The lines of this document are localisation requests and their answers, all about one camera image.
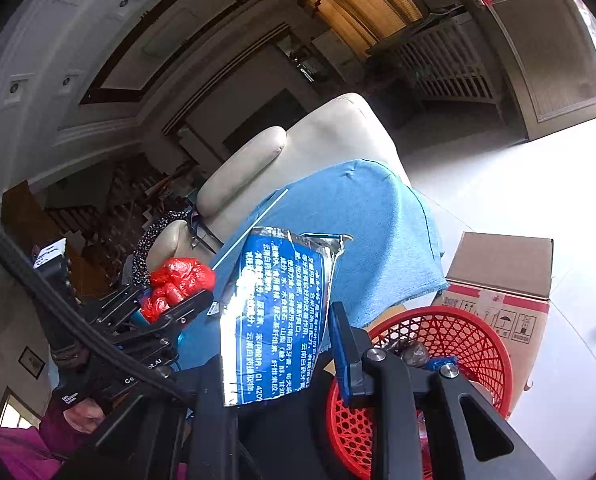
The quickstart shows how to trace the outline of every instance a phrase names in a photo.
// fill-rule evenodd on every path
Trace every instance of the wooden door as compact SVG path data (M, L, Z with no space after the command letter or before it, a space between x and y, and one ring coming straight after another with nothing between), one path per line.
M596 118L596 51L573 0L461 0L504 68L530 140Z

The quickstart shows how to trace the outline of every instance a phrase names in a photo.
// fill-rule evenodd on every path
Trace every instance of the curtain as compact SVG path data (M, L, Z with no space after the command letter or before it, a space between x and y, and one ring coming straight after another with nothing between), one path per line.
M366 50L422 18L413 0L304 0L361 59Z

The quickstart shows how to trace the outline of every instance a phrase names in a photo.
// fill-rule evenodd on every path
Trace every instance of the pink cloth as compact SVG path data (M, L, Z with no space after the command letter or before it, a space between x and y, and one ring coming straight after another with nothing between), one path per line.
M0 459L15 480L49 480L62 465L34 427L0 427Z
M0 460L14 480L50 480L62 465L53 453L69 457L88 436L74 430L50 402L39 430L0 427ZM179 464L178 480L186 475L187 466Z

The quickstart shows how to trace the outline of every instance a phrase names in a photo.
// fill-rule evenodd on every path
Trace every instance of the ceiling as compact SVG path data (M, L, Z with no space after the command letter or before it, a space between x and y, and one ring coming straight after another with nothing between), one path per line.
M296 0L25 0L0 34L0 198L142 149Z

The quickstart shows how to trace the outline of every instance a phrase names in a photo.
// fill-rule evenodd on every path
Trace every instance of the picture frame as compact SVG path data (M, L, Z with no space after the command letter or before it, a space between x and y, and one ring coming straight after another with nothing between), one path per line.
M45 362L28 346L25 346L25 349L18 358L18 362L23 365L23 368L32 374L35 379L40 377L45 365Z

